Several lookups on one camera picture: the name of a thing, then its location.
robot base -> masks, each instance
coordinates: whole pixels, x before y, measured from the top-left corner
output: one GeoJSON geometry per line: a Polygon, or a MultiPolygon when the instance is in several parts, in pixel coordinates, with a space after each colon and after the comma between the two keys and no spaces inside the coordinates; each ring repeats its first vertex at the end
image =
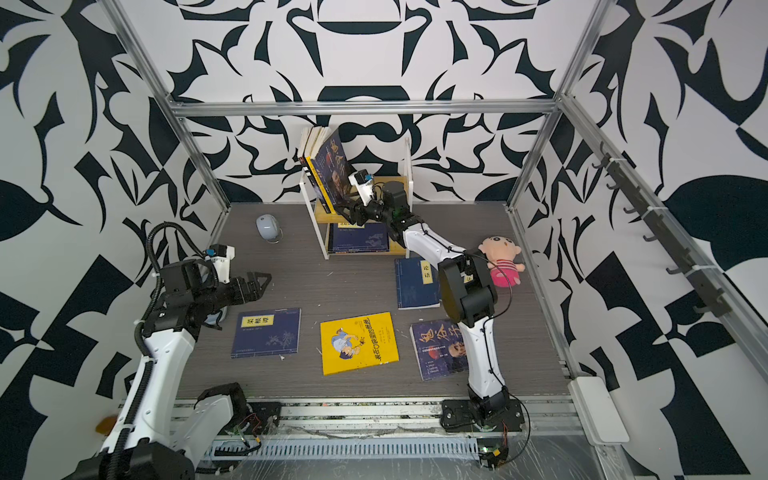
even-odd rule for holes
{"type": "Polygon", "coordinates": [[[503,425],[509,432],[521,432],[525,418],[520,402],[509,398],[506,390],[499,394],[505,396],[503,406],[490,410],[484,409],[485,402],[477,399],[443,400],[440,425],[446,432],[501,431],[503,425]]]}

plush toy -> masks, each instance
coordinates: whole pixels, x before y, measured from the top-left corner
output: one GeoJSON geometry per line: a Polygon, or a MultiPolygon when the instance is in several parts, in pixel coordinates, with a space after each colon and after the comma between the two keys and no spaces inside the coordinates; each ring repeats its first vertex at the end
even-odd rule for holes
{"type": "Polygon", "coordinates": [[[510,282],[512,286],[520,285],[518,272],[525,270],[525,265],[514,263],[515,257],[522,251],[520,247],[507,237],[489,237],[483,240],[479,249],[488,258],[488,268],[494,285],[510,286],[510,282]]]}

zip tie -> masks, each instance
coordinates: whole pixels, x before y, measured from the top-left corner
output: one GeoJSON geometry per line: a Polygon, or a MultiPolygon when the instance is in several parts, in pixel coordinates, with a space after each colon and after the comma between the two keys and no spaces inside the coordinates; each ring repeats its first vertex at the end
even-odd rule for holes
{"type": "Polygon", "coordinates": [[[712,270],[716,269],[719,270],[720,268],[717,265],[693,265],[690,270],[688,270],[683,275],[688,278],[689,275],[691,275],[693,272],[698,272],[699,270],[712,270]]]}
{"type": "Polygon", "coordinates": [[[645,213],[640,215],[640,219],[641,220],[645,220],[645,216],[648,215],[650,212],[655,211],[655,210],[669,210],[669,209],[666,208],[666,207],[651,207],[649,205],[648,208],[645,209],[645,213]]]}

blue book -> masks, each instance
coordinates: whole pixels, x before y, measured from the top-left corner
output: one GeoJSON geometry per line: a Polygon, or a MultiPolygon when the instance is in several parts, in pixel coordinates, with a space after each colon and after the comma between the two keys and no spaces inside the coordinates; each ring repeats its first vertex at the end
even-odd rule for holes
{"type": "Polygon", "coordinates": [[[242,312],[237,316],[232,358],[299,352],[301,309],[242,312]]]}
{"type": "Polygon", "coordinates": [[[437,270],[421,257],[395,260],[397,308],[413,310],[440,306],[437,270]]]}
{"type": "Polygon", "coordinates": [[[352,168],[344,154],[339,131],[324,127],[306,161],[315,175],[317,186],[331,210],[330,213],[337,213],[335,208],[344,205],[344,197],[352,188],[349,183],[352,168]]]}
{"type": "Polygon", "coordinates": [[[422,380],[469,370],[462,332],[450,320],[414,323],[411,338],[422,380]]]}
{"type": "Polygon", "coordinates": [[[329,253],[389,252],[389,235],[384,223],[370,222],[362,227],[332,224],[329,253]]]}

hook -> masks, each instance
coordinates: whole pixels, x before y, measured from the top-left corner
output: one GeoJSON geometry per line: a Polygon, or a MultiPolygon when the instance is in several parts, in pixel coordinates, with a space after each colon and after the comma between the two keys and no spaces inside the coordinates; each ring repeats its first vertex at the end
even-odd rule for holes
{"type": "Polygon", "coordinates": [[[602,152],[602,153],[603,153],[602,160],[600,160],[596,164],[592,164],[593,168],[602,168],[602,167],[605,167],[606,165],[608,165],[611,162],[611,156],[606,154],[605,152],[602,152]]]}

